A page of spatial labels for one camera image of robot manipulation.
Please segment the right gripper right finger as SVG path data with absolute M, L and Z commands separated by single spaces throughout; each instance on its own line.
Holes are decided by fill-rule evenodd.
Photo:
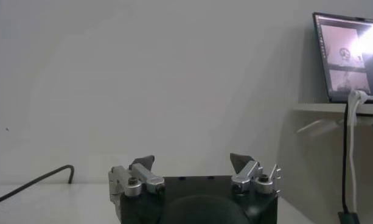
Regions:
M 231 177 L 231 188 L 236 194 L 244 194 L 254 189 L 259 194 L 279 194 L 281 168 L 275 164 L 270 173 L 264 173 L 260 162 L 248 155 L 230 153 L 230 161 L 235 170 Z

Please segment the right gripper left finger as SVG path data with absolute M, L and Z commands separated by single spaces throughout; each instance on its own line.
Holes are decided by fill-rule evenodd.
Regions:
M 127 167 L 115 166 L 108 172 L 110 197 L 124 194 L 138 197 L 145 186 L 148 193 L 159 194 L 165 188 L 165 179 L 152 172 L 155 156 L 136 158 Z

